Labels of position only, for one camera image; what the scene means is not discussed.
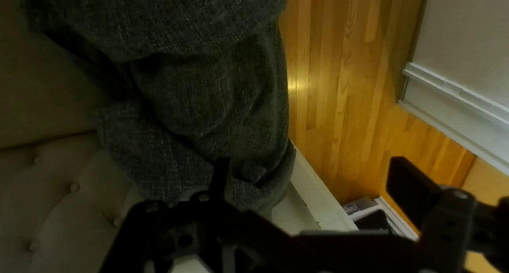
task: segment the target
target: white wall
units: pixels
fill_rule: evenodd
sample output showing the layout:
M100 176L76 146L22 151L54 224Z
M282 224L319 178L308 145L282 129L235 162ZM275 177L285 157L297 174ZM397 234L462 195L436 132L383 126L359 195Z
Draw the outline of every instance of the white wall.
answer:
M509 1L428 0L412 62L509 106Z

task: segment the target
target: tufted cushion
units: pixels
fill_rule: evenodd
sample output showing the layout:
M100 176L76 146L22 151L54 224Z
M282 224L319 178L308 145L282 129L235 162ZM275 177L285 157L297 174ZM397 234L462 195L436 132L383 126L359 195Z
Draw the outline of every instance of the tufted cushion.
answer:
M0 152L0 273L98 271L143 200L95 133Z
M92 77L42 34L27 30L19 0L0 0L0 148L93 129L108 103Z

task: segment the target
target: wooden floor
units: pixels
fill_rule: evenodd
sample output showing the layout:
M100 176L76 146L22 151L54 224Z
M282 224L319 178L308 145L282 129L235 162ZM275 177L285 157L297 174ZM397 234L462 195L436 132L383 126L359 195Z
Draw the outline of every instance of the wooden floor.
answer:
M288 0L290 135L340 202L384 193L392 156L460 186L474 155L396 104L422 0Z

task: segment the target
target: button tufting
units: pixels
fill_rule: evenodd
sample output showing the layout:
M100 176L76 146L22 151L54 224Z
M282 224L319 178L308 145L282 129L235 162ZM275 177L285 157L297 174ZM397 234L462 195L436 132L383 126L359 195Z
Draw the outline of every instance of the button tufting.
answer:
M71 184L71 186L69 186L69 190L71 191L71 193L76 193L78 190L80 190L80 184L78 184L77 182Z
M40 164L42 162L42 156L36 156L33 158L33 164Z
M120 225L122 225L122 221L123 221L123 220L122 220L122 218L121 218L121 217L117 217L117 218L115 218L115 220L113 221L113 226L115 226L115 227L117 227L117 228L118 228L118 227L120 227Z
M32 243L30 244L30 246L29 246L29 250L30 250L31 252L35 252L35 251L37 251L37 250L39 249L39 247L40 247L40 246L41 246L40 241L36 240L36 241L34 241L34 242L32 242Z

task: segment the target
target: beige upholstery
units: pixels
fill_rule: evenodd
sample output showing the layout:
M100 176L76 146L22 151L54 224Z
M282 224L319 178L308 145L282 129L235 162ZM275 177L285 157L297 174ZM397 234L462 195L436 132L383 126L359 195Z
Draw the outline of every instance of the beige upholstery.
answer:
M143 198L95 133L0 152L0 273L97 272Z
M0 148L89 131L107 102L91 77L42 34L27 30L19 0L0 0Z

